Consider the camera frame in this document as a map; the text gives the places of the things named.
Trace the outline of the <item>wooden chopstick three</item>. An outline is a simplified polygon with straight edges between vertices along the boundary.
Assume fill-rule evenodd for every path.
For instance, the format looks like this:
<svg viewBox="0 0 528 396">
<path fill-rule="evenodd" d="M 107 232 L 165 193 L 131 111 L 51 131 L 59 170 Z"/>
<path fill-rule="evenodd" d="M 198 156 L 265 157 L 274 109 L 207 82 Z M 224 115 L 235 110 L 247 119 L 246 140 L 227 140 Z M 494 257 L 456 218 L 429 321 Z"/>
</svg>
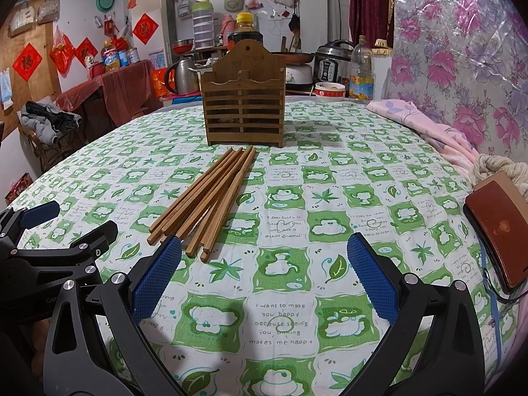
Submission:
<svg viewBox="0 0 528 396">
<path fill-rule="evenodd" d="M 243 150 L 230 150 L 226 158 L 218 160 L 217 166 L 211 168 L 211 172 L 203 174 L 199 184 L 190 190 L 190 194 L 185 197 L 182 204 L 176 207 L 169 220 L 162 226 L 162 234 L 175 235 L 182 239 L 194 228 L 196 223 L 210 207 L 213 199 L 216 198 L 222 183 L 238 164 Z"/>
</svg>

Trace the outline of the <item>white electric hot pot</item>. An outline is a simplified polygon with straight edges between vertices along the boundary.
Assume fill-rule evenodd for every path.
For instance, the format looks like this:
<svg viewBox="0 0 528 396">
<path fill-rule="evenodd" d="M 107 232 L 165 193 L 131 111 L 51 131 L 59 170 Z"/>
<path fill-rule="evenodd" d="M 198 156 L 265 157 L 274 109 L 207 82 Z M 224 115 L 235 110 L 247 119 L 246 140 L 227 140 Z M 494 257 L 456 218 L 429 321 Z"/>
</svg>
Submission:
<svg viewBox="0 0 528 396">
<path fill-rule="evenodd" d="M 310 92 L 313 85 L 312 53 L 273 52 L 285 63 L 285 90 Z"/>
</svg>

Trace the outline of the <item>soy sauce bottle yellow cap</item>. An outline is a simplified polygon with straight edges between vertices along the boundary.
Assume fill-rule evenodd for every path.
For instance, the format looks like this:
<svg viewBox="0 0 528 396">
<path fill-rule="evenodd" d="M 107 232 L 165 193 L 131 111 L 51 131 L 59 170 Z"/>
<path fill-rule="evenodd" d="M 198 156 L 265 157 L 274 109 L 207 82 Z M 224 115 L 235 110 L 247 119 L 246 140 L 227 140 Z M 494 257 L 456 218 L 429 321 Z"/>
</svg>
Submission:
<svg viewBox="0 0 528 396">
<path fill-rule="evenodd" d="M 253 15 L 249 12 L 241 12 L 236 16 L 235 30 L 228 36 L 227 49 L 231 51 L 244 39 L 252 39 L 263 44 L 263 36 L 255 29 Z"/>
</svg>

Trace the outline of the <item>wooden chopstick five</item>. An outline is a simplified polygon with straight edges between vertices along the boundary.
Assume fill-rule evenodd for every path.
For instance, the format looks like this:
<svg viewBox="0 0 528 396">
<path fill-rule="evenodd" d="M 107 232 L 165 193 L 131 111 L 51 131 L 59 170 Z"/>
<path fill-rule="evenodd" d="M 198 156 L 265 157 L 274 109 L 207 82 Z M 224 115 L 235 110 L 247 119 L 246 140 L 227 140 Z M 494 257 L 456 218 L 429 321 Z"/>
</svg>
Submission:
<svg viewBox="0 0 528 396">
<path fill-rule="evenodd" d="M 241 156 L 235 159 L 235 163 L 229 166 L 229 171 L 222 175 L 218 186 L 207 196 L 205 214 L 186 248 L 187 256 L 194 257 L 201 249 L 200 260 L 207 262 L 210 259 L 216 239 L 235 201 L 235 195 L 255 155 L 255 147 L 247 147 Z"/>
</svg>

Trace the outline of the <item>chair with grey clothes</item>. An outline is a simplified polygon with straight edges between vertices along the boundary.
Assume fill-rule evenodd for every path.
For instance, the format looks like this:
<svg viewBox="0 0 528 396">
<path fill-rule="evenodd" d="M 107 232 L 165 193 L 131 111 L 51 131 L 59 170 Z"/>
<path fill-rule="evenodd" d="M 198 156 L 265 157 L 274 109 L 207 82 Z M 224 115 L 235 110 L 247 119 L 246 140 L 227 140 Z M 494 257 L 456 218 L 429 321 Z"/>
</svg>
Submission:
<svg viewBox="0 0 528 396">
<path fill-rule="evenodd" d="M 76 113 L 54 104 L 27 101 L 18 116 L 42 174 L 73 154 L 81 143 L 82 117 Z"/>
</svg>

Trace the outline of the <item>wooden chopstick six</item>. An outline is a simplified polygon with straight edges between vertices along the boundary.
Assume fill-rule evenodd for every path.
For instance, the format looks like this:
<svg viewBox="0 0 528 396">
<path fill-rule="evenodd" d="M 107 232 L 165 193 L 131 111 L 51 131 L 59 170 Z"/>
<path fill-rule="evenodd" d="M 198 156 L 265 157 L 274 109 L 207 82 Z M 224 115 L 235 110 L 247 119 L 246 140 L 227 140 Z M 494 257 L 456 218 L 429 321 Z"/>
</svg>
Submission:
<svg viewBox="0 0 528 396">
<path fill-rule="evenodd" d="M 208 226 L 205 235 L 202 238 L 201 246 L 202 252 L 200 260 L 204 263 L 210 260 L 210 256 L 216 244 L 216 239 L 221 232 L 223 225 L 230 213 L 231 207 L 235 202 L 235 197 L 241 188 L 245 174 L 254 160 L 256 150 L 254 146 L 250 146 L 246 152 L 240 168 L 235 172 L 229 183 L 221 201 L 215 205 L 212 217 L 208 220 Z"/>
</svg>

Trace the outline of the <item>steel electric kettle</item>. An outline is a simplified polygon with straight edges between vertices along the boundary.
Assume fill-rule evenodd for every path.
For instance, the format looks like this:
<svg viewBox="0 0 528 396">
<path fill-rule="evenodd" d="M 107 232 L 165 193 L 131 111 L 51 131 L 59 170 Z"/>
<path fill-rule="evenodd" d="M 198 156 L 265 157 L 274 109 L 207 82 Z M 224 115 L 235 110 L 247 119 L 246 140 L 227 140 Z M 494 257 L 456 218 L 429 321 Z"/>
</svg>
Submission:
<svg viewBox="0 0 528 396">
<path fill-rule="evenodd" d="M 200 91 L 198 74 L 194 71 L 193 60 L 188 56 L 179 56 L 166 69 L 164 82 L 166 89 L 176 96 L 187 96 Z"/>
</svg>

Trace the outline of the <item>wooden chopstick four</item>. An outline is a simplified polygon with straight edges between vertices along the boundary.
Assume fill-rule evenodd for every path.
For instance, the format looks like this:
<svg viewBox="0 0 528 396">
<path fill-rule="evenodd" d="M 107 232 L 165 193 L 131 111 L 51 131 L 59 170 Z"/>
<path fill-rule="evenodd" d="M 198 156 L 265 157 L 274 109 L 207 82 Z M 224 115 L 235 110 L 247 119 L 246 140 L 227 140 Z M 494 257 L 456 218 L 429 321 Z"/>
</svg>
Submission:
<svg viewBox="0 0 528 396">
<path fill-rule="evenodd" d="M 217 200 L 222 189 L 229 185 L 235 172 L 240 168 L 247 149 L 230 155 L 225 163 L 219 165 L 219 168 L 214 170 L 207 180 L 191 193 L 191 197 L 177 209 L 175 220 L 166 231 L 167 234 L 176 235 L 180 239 L 188 235 Z"/>
</svg>

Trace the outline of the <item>wooden chopstick two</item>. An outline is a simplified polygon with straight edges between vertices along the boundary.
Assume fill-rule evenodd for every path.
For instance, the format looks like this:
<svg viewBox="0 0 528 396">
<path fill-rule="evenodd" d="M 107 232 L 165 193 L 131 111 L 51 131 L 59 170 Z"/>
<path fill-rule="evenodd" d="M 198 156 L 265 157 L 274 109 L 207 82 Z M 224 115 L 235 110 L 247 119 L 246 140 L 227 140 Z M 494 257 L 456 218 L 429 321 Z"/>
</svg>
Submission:
<svg viewBox="0 0 528 396">
<path fill-rule="evenodd" d="M 185 237 L 189 232 L 187 226 L 193 228 L 196 219 L 192 217 L 194 210 L 225 178 L 243 154 L 243 149 L 229 148 L 211 165 L 204 174 L 185 189 L 176 201 L 166 208 L 166 211 L 151 224 L 147 237 L 148 245 L 154 246 L 169 235 Z"/>
</svg>

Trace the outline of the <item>wooden chopstick one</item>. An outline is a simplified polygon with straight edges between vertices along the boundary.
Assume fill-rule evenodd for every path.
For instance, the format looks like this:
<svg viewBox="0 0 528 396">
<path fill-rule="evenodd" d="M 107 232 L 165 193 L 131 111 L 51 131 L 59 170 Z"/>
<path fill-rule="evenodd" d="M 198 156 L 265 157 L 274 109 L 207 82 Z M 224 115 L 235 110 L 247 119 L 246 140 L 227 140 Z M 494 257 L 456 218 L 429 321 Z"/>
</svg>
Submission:
<svg viewBox="0 0 528 396">
<path fill-rule="evenodd" d="M 166 217 L 168 217 L 170 213 L 172 213 L 176 209 L 176 207 L 180 205 L 185 200 L 185 198 L 187 198 L 191 194 L 191 192 L 194 191 L 194 189 L 197 189 L 200 183 L 205 182 L 210 176 L 210 174 L 212 174 L 213 171 L 219 167 L 219 165 L 223 164 L 225 159 L 227 159 L 233 153 L 234 151 L 232 148 L 227 149 L 225 153 L 221 155 L 221 157 L 213 165 L 211 165 L 208 170 L 201 174 L 196 181 L 191 183 L 191 185 L 187 189 L 185 189 L 185 191 L 178 198 L 176 198 L 176 200 L 168 208 L 166 208 L 166 211 L 160 217 L 158 217 L 154 223 L 151 224 L 149 232 L 153 234 L 157 230 L 157 227 L 160 226 L 161 223 L 163 223 Z"/>
</svg>

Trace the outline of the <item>black electric pressure cooker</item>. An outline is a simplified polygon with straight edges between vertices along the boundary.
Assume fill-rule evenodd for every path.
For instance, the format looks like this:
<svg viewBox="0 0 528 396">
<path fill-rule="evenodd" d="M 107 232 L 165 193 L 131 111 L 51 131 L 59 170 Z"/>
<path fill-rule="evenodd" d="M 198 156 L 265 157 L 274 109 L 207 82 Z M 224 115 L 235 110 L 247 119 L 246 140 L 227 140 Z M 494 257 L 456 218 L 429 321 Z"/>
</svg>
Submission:
<svg viewBox="0 0 528 396">
<path fill-rule="evenodd" d="M 334 82 L 348 86 L 353 44 L 337 39 L 320 46 L 315 53 L 313 82 Z"/>
</svg>

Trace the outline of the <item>white refrigerator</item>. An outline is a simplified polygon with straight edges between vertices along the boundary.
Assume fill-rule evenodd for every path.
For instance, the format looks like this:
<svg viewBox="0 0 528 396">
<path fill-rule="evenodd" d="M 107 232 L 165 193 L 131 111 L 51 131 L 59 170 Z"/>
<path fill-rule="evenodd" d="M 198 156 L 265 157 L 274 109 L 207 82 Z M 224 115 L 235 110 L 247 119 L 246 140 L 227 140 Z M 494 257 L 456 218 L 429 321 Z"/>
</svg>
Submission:
<svg viewBox="0 0 528 396">
<path fill-rule="evenodd" d="M 141 60 L 149 60 L 155 70 L 172 63 L 172 43 L 176 41 L 178 0 L 129 0 L 132 42 Z"/>
</svg>

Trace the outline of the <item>red cloth covered cabinet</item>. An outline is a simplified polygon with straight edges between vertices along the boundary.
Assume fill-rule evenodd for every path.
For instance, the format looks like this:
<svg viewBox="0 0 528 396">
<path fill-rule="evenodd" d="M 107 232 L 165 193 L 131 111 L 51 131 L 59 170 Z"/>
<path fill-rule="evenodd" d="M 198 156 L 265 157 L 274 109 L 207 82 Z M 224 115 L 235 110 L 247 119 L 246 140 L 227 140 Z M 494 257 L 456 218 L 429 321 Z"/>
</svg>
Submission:
<svg viewBox="0 0 528 396">
<path fill-rule="evenodd" d="M 100 89 L 107 112 L 114 125 L 119 127 L 162 106 L 151 83 L 152 72 L 153 65 L 149 60 L 139 61 L 70 88 L 54 103 L 64 111 L 73 112 Z"/>
</svg>

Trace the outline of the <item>dark red curtain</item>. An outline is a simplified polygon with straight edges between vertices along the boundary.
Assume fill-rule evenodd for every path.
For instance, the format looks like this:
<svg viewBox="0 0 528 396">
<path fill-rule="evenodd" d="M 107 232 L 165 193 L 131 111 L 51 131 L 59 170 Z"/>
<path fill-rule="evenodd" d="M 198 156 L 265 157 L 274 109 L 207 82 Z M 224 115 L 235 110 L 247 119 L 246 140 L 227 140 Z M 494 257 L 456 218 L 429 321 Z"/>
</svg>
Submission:
<svg viewBox="0 0 528 396">
<path fill-rule="evenodd" d="M 386 39 L 392 48 L 394 41 L 395 0 L 350 0 L 349 28 L 352 42 L 365 36 L 371 48 L 377 39 Z"/>
</svg>

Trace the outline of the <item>pink floral cloth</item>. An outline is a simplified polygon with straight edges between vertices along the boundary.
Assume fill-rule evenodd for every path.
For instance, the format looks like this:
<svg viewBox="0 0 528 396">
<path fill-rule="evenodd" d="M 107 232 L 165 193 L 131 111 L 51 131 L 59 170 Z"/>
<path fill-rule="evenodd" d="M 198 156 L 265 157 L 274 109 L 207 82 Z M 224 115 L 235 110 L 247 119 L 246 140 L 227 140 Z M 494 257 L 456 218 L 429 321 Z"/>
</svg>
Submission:
<svg viewBox="0 0 528 396">
<path fill-rule="evenodd" d="M 418 133 L 423 140 L 469 180 L 478 152 L 464 134 L 442 123 L 433 122 L 413 102 L 401 99 L 372 100 L 367 109 Z"/>
</svg>

